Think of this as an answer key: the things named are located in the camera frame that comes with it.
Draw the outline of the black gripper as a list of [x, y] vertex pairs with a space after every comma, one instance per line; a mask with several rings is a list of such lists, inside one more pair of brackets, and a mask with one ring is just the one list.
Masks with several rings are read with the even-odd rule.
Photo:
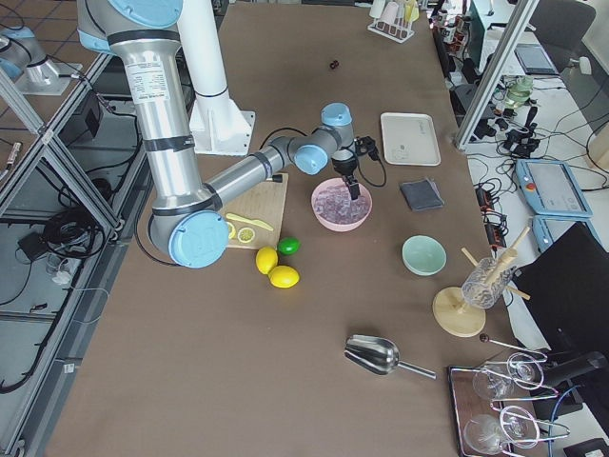
[[360, 183], [354, 176], [356, 169], [356, 156], [349, 149], [335, 151], [331, 157], [333, 168], [338, 172], [348, 190], [350, 199], [356, 201], [361, 195]]

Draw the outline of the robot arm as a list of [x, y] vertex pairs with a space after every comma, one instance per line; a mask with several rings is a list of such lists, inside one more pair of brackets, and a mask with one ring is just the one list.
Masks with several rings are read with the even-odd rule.
[[60, 96], [68, 87], [71, 67], [57, 63], [31, 29], [1, 29], [1, 69], [28, 95]]
[[220, 208], [286, 166], [314, 175], [351, 163], [351, 114], [333, 103], [310, 134], [277, 138], [204, 182], [197, 154], [231, 153], [251, 131], [229, 96], [211, 4], [81, 1], [77, 10], [82, 45], [123, 62], [157, 192], [149, 238], [177, 265], [216, 262], [228, 244]]

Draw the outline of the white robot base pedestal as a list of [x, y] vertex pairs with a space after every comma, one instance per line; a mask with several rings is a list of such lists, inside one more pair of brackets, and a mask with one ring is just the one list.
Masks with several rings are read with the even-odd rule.
[[255, 113], [240, 110], [229, 94], [212, 4], [185, 1], [177, 26], [195, 92], [189, 120], [195, 151], [246, 155]]

